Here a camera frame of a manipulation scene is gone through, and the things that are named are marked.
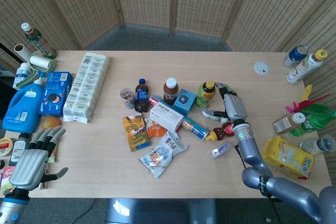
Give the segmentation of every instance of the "robotic arm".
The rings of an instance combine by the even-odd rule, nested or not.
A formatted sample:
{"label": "robotic arm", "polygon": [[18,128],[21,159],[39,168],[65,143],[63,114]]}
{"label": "robotic arm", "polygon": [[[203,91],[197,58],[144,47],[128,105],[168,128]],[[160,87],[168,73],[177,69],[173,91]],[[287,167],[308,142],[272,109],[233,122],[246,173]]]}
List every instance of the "robotic arm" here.
{"label": "robotic arm", "polygon": [[247,112],[241,98],[228,85],[215,82],[224,101],[227,116],[234,124],[234,133],[244,162],[252,167],[242,174],[246,186],[260,190],[265,197],[274,196],[304,212],[316,223],[332,224],[336,221],[336,186],[329,186],[320,192],[318,198],[311,190],[285,178],[273,177],[259,152],[253,132],[245,122]]}
{"label": "robotic arm", "polygon": [[35,134],[9,179],[14,190],[5,193],[6,196],[0,205],[0,224],[18,223],[29,203],[29,191],[34,190],[39,183],[61,178],[68,171],[66,167],[56,174],[44,174],[48,159],[65,131],[58,126]]}

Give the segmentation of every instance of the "lint roller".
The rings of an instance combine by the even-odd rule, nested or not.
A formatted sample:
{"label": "lint roller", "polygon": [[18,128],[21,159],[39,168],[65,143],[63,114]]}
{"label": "lint roller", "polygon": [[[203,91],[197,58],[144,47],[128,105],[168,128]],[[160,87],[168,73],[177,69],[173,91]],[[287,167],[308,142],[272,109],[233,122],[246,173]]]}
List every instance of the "lint roller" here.
{"label": "lint roller", "polygon": [[33,70],[33,73],[28,76],[25,80],[19,82],[16,86],[17,88],[22,88],[30,83],[33,83],[35,80],[38,79],[39,74],[38,72],[45,73],[46,75],[50,71],[54,71],[56,68],[57,61],[40,56],[32,54],[29,59],[29,66]]}

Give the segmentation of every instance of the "orange snack bag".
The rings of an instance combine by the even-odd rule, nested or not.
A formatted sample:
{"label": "orange snack bag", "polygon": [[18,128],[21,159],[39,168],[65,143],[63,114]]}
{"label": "orange snack bag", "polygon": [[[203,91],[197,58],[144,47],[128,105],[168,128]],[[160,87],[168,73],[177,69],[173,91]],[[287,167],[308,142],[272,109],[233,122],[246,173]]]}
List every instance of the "orange snack bag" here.
{"label": "orange snack bag", "polygon": [[149,118],[145,120],[147,123],[146,129],[147,129],[147,134],[149,138],[154,137],[154,136],[164,136],[164,134],[167,132],[167,130],[164,127],[157,124],[153,120]]}

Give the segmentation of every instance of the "blue box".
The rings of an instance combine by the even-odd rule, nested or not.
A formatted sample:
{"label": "blue box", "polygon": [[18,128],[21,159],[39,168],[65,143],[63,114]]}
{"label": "blue box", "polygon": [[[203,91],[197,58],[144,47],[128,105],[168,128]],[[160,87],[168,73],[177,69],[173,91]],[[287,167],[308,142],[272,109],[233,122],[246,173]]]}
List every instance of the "blue box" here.
{"label": "blue box", "polygon": [[182,89],[176,98],[173,108],[184,115],[188,115],[190,108],[195,101],[196,95],[185,89]]}
{"label": "blue box", "polygon": [[41,115],[63,116],[63,106],[72,85],[69,72],[50,72],[43,91],[40,109]]}

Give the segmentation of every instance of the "white bottle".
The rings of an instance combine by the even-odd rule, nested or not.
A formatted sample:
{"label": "white bottle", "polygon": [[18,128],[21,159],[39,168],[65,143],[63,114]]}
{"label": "white bottle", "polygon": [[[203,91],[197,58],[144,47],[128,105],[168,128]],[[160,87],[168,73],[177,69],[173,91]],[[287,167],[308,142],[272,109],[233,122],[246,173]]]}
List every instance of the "white bottle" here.
{"label": "white bottle", "polygon": [[307,55],[292,71],[286,75],[290,84],[297,83],[309,72],[322,65],[323,60],[328,56],[327,51],[320,49],[315,54]]}
{"label": "white bottle", "polygon": [[15,80],[13,83],[14,89],[19,89],[16,87],[16,85],[26,79],[28,76],[30,76],[33,73],[32,69],[30,68],[28,63],[22,63],[19,69],[16,71]]}

